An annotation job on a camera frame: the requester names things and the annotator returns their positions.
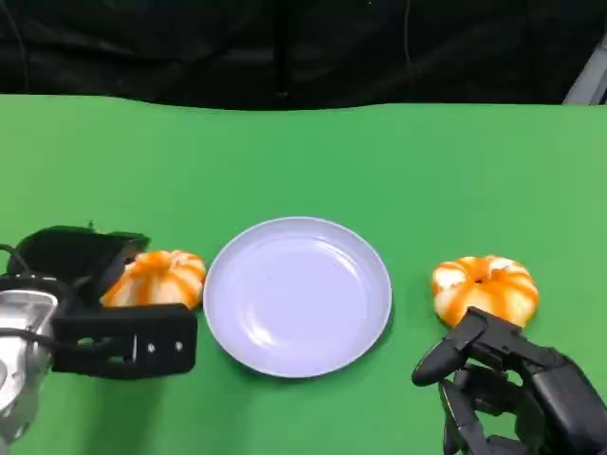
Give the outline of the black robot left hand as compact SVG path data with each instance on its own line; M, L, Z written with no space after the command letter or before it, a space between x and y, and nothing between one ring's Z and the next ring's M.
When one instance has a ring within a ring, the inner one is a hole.
M149 242L139 233L55 226L8 250L2 290L57 301L42 343L53 371L135 380L193 368L198 324L184 304L101 303Z

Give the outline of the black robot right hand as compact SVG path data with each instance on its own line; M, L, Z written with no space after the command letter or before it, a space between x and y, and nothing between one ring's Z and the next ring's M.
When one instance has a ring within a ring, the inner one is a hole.
M438 387L446 454L606 451L606 405L584 371L478 308L426 352L412 381Z

